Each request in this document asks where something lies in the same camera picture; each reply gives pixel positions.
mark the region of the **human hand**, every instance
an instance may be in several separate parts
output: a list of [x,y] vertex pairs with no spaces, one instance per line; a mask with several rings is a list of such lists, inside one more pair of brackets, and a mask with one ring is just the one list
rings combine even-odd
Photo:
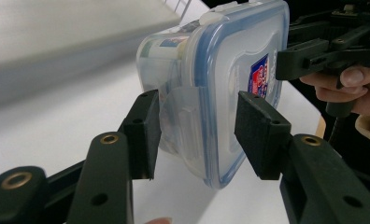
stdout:
[[146,224],[171,224],[171,223],[172,223],[172,219],[170,217],[160,217],[160,218],[153,219],[147,222]]
[[353,113],[370,116],[370,68],[352,66],[340,76],[343,88],[336,89],[337,77],[322,72],[300,78],[307,85],[314,86],[319,100],[340,103],[355,100]]

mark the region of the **container label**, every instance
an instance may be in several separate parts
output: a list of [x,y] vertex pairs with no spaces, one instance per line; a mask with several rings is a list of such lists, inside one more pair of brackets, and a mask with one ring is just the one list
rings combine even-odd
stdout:
[[248,92],[252,92],[264,98],[267,92],[267,80],[269,80],[268,54],[251,66]]
[[176,48],[182,41],[187,40],[187,36],[179,36],[175,38],[169,38],[162,41],[160,47]]

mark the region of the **brass screw insert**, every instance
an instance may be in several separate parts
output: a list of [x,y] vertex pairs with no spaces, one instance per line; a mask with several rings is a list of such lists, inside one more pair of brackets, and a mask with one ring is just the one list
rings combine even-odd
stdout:
[[112,144],[119,140],[119,137],[115,134],[108,134],[101,138],[100,142],[102,144]]
[[320,140],[315,138],[314,136],[304,136],[304,137],[302,137],[302,142],[304,142],[305,144],[308,144],[310,146],[313,146],[313,147],[317,147],[317,146],[321,145]]
[[33,175],[29,172],[18,172],[8,176],[1,185],[2,189],[17,189],[31,180]]

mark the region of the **plastic food container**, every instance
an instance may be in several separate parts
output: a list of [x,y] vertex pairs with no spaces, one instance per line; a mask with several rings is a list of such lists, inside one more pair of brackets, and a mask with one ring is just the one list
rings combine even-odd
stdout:
[[211,188],[225,187],[245,159],[234,134],[238,92],[278,104],[276,57],[288,27],[284,1],[233,2],[150,35],[138,49],[143,89],[160,94],[160,148],[181,157]]

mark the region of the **black mechanical arm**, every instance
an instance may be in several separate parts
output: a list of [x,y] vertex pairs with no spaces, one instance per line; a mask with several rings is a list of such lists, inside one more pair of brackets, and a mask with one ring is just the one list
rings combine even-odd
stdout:
[[[356,63],[370,67],[370,1],[342,2],[344,9],[303,16],[290,25],[288,48],[277,55],[278,80],[318,71],[339,76]],[[336,87],[343,87],[339,79]],[[353,104],[328,103],[326,112],[345,118]]]
[[291,136],[290,130],[263,98],[239,93],[235,136],[260,179],[282,174],[290,223],[370,224],[370,182],[356,176],[323,139]]
[[33,166],[1,174],[0,224],[134,223],[132,180],[153,178],[160,136],[158,92],[148,91],[85,161],[49,178]]

